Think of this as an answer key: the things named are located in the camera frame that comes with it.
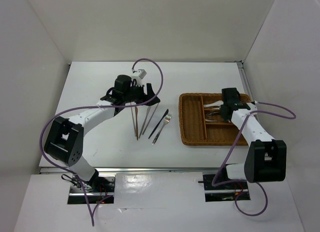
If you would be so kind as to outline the white spoon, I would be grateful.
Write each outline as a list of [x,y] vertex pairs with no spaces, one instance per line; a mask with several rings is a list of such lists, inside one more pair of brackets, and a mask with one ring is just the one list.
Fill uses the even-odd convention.
[[216,101],[214,103],[211,103],[211,104],[204,104],[203,107],[204,108],[210,108],[210,107],[220,107],[221,105],[223,105],[223,101],[222,100],[219,100],[219,101]]

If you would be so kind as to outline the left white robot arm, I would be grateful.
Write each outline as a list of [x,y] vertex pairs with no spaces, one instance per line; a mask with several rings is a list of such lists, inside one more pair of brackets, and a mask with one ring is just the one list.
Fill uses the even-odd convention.
[[93,192],[105,180],[83,156],[85,135],[105,120],[117,116],[129,103],[153,106],[159,102],[151,83],[143,85],[139,76],[119,75],[114,86],[95,106],[75,116],[58,116],[53,120],[44,152],[63,163],[81,179],[83,188]]

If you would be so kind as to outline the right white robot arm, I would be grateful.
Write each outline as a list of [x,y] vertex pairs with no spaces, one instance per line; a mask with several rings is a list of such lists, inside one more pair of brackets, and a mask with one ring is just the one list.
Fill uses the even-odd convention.
[[232,122],[249,145],[244,163],[245,178],[250,183],[283,181],[286,177],[287,146],[276,140],[255,117],[255,102],[242,102],[236,88],[224,88],[221,117]]

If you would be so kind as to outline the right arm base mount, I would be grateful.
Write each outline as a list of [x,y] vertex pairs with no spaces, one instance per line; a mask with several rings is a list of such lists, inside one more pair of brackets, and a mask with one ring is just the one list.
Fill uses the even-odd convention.
[[204,189],[206,202],[228,202],[234,201],[239,196],[239,201],[250,200],[250,193],[247,182],[233,182],[220,186],[212,186],[212,181],[218,169],[205,170],[202,177],[197,181]]

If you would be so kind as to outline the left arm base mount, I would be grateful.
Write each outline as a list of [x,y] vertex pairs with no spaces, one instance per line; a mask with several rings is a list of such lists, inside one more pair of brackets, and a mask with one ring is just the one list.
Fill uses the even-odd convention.
[[101,200],[103,200],[102,204],[114,203],[115,175],[105,177],[107,182],[104,185],[100,184],[97,189],[93,189],[91,186],[83,183],[84,190],[74,176],[71,177],[67,174],[62,174],[61,179],[70,184],[67,200],[68,205],[86,204],[84,191],[86,192],[90,204],[97,204]]

